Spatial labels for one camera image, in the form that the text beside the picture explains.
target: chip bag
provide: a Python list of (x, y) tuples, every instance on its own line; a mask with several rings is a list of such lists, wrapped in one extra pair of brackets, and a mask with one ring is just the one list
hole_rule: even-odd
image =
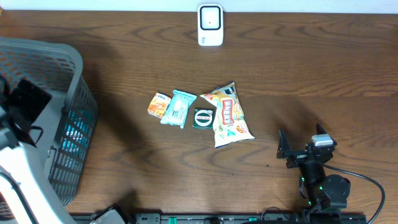
[(173, 93), (174, 96), (170, 102), (170, 106), (167, 108), (166, 114), (164, 114), (160, 123), (179, 125), (180, 128), (184, 128), (188, 109), (197, 96), (179, 90), (174, 90)]
[(235, 82), (200, 96), (217, 107), (213, 123), (216, 148), (231, 142), (255, 139), (243, 118)]

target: wood grain surface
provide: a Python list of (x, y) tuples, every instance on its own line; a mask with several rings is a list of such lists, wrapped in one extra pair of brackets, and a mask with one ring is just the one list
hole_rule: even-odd
[[(5, 11), (0, 35), (65, 43), (84, 60), (99, 121), (70, 212), (116, 202), (132, 211), (299, 210), (299, 170), (276, 159), (278, 129), (303, 148), (321, 123), (338, 142), (328, 163), (386, 190), (375, 223), (398, 220), (398, 19), (393, 15), (226, 13), (224, 44), (197, 44), (197, 15)], [(194, 94), (236, 82), (255, 141), (214, 149), (213, 131), (147, 114), (157, 91)], [(192, 108), (212, 108), (198, 98)], [(348, 209), (370, 219), (381, 194), (351, 181)]]

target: square button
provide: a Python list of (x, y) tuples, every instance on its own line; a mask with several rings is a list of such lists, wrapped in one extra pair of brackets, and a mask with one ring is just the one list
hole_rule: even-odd
[(217, 6), (203, 6), (200, 9), (200, 27), (203, 30), (218, 30), (221, 27), (221, 10)]

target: snack bag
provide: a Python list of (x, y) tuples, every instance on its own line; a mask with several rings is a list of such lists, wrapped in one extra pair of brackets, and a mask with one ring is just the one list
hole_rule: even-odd
[(149, 103), (148, 113), (160, 119), (166, 113), (166, 109), (169, 106), (171, 98), (161, 94), (156, 93), (152, 101)]
[(231, 142), (255, 139), (243, 118), (235, 82), (200, 96), (217, 107), (213, 123), (216, 148)]
[(170, 102), (170, 106), (160, 122), (162, 124), (179, 125), (181, 128), (184, 128), (188, 109), (197, 96), (179, 90), (174, 90), (173, 93), (174, 96)]

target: gray plastic basket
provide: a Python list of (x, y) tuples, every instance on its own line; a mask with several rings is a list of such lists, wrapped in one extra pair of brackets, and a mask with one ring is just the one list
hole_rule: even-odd
[[(74, 198), (98, 118), (98, 106), (81, 77), (83, 60), (71, 46), (0, 37), (0, 75), (11, 89), (27, 79), (52, 95), (34, 125), (44, 172), (64, 205)], [(32, 138), (38, 133), (31, 133)]]

